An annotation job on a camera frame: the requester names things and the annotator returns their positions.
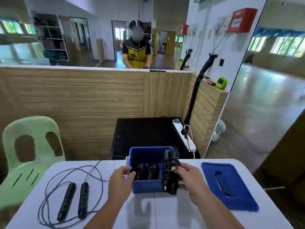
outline fire alarm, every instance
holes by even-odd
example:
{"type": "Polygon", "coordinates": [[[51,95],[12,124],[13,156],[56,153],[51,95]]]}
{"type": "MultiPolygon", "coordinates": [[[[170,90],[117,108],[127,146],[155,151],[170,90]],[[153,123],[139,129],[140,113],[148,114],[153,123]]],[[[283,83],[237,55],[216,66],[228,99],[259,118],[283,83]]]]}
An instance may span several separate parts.
{"type": "Polygon", "coordinates": [[[188,28],[189,28],[189,25],[182,25],[181,26],[181,34],[182,35],[187,35],[188,34],[188,28]]]}
{"type": "Polygon", "coordinates": [[[244,8],[233,12],[228,33],[248,33],[254,22],[257,9],[244,8]]]}

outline blue plastic box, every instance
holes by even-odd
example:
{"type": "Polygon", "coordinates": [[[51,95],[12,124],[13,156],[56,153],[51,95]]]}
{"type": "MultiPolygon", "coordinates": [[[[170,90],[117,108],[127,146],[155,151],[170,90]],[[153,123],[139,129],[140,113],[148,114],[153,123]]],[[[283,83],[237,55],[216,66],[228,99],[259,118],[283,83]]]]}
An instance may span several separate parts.
{"type": "Polygon", "coordinates": [[[128,165],[132,167],[132,171],[136,171],[136,167],[140,162],[143,162],[146,166],[152,162],[157,162],[159,165],[159,176],[157,180],[133,181],[132,192],[134,194],[163,192],[161,185],[163,154],[166,149],[172,148],[171,146],[130,148],[128,165]]]}

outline green timer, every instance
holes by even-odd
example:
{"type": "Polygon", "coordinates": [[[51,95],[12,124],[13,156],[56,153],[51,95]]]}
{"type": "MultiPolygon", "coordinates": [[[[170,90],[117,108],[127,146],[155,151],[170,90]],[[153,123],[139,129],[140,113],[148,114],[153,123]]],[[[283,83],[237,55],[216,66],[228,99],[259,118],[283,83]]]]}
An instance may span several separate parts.
{"type": "Polygon", "coordinates": [[[225,89],[226,86],[227,86],[227,80],[223,77],[220,77],[217,80],[216,87],[218,87],[219,89],[225,89]]]}

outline green plastic chair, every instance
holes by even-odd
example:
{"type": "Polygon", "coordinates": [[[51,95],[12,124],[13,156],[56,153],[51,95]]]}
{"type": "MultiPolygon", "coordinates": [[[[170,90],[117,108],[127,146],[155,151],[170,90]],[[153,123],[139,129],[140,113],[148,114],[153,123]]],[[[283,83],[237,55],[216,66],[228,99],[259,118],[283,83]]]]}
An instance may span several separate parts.
{"type": "Polygon", "coordinates": [[[56,134],[63,151],[58,126],[50,117],[22,118],[10,123],[4,129],[2,141],[9,172],[0,185],[0,210],[22,204],[45,171],[54,163],[66,160],[64,153],[62,156],[55,156],[53,149],[45,138],[47,132],[56,134]],[[17,157],[15,141],[22,135],[30,135],[34,139],[34,161],[23,163],[17,157]]]}

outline hand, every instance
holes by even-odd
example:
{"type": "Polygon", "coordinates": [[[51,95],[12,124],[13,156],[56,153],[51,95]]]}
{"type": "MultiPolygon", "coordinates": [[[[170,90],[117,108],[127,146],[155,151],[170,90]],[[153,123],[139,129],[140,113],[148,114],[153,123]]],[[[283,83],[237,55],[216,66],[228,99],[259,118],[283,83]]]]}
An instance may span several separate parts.
{"type": "Polygon", "coordinates": [[[200,169],[197,167],[181,162],[175,173],[179,174],[184,183],[179,184],[178,187],[189,192],[192,203],[198,205],[202,196],[210,193],[200,169]]]}
{"type": "Polygon", "coordinates": [[[125,179],[124,175],[128,174],[131,169],[131,166],[121,166],[119,169],[114,170],[109,178],[109,202],[122,206],[128,199],[132,190],[132,182],[135,178],[135,171],[130,173],[127,179],[125,179]]]}

